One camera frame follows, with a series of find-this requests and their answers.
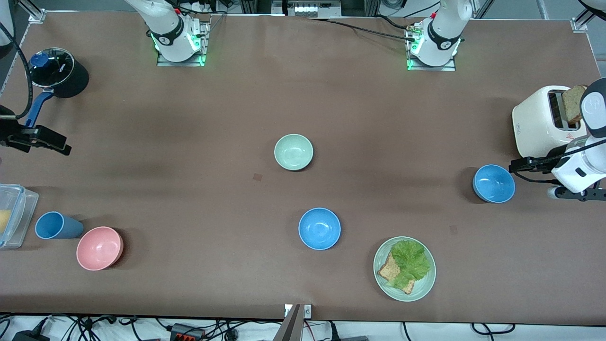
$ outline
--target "bowl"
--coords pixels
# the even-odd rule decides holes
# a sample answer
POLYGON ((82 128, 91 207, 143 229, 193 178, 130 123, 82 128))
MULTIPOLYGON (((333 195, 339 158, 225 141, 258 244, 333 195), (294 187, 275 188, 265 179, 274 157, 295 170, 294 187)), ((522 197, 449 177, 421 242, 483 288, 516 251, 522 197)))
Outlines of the bowl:
POLYGON ((429 249, 417 239, 411 237, 394 237, 387 240, 379 247, 379 249, 377 249, 377 252, 375 253, 375 260, 373 261, 373 272, 375 273, 375 280, 377 281, 377 284, 389 297, 401 302, 413 302, 425 297, 425 295, 427 295, 433 288, 433 284, 436 281, 436 262, 433 260, 433 256, 431 255, 431 252, 429 252, 429 249), (387 280, 378 274, 381 266, 385 264, 385 261, 389 256, 389 252, 391 252, 391 247, 402 240, 416 241, 417 243, 423 245, 423 248, 425 248, 425 256, 427 257, 430 266, 427 275, 415 282, 410 295, 406 294, 400 289, 388 286, 387 280))
POLYGON ((116 263, 123 249, 122 237, 116 230, 100 226, 82 236, 76 249, 76 258, 84 269, 98 271, 116 263))
POLYGON ((478 169, 473 177, 473 190, 482 200, 501 204, 513 197, 516 183, 505 168, 487 164, 478 169))
POLYGON ((273 156, 282 168, 298 171, 311 162, 313 146, 307 137, 289 134, 278 140, 273 149, 273 156))
POLYGON ((340 236, 341 222, 329 209, 310 209, 299 220, 299 237, 310 249, 318 251, 330 249, 340 236))

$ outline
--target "blue cup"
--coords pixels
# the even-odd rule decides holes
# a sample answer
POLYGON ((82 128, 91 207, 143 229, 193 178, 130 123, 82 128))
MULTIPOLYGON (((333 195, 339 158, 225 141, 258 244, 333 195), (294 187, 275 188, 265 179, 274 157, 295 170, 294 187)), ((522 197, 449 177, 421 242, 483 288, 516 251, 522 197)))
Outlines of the blue cup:
POLYGON ((77 238, 84 232, 84 225, 59 212, 46 212, 36 222, 36 235, 42 239, 77 238))

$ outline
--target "green lettuce leaf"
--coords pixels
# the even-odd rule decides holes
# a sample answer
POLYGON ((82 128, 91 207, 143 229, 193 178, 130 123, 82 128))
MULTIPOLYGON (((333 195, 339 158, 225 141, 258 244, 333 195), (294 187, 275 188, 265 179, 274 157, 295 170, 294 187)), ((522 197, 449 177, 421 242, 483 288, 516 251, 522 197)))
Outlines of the green lettuce leaf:
POLYGON ((403 288, 411 279, 420 280, 429 272, 429 260, 425 256, 425 248, 418 242, 403 240, 391 247, 391 255, 400 267, 398 277, 388 285, 394 288, 403 288))

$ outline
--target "green plate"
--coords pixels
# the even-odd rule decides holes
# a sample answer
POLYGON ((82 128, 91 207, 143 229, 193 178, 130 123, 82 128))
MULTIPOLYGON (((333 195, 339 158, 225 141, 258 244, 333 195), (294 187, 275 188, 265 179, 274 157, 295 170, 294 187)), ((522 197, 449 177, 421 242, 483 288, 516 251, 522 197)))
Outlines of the green plate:
POLYGON ((429 249, 427 249, 427 247, 423 243, 421 243, 417 239, 410 237, 394 237, 383 243, 383 245, 381 245, 377 250, 377 253, 375 253, 373 270, 375 272, 375 279, 381 290, 383 290, 383 292, 386 293, 389 297, 402 302, 412 302, 422 299, 423 297, 425 297, 425 295, 429 293, 429 290, 431 290, 434 282, 436 281, 436 262, 433 260, 431 252, 429 252, 429 249), (430 266, 427 275, 415 282, 413 292, 411 292, 410 295, 407 295, 406 293, 404 293, 404 291, 400 289, 388 286, 387 280, 379 276, 379 274, 377 273, 381 269, 381 266, 385 264, 387 256, 389 255, 389 252, 391 252, 391 247, 402 240, 412 240, 423 245, 423 248, 425 248, 425 256, 427 257, 430 266))
POLYGON ((311 162, 313 146, 305 136, 289 134, 278 140, 273 156, 284 169, 298 171, 311 162))

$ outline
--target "red wire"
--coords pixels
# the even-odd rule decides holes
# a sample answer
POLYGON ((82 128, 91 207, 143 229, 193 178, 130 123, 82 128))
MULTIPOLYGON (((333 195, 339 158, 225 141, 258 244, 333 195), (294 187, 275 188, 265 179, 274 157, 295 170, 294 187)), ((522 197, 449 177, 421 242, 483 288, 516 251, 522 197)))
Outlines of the red wire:
POLYGON ((311 334, 311 339, 313 341, 316 341, 316 338, 313 336, 313 331, 311 331, 311 327, 309 326, 309 323, 307 323, 307 321, 305 321, 305 325, 307 325, 307 330, 309 330, 309 333, 311 334))

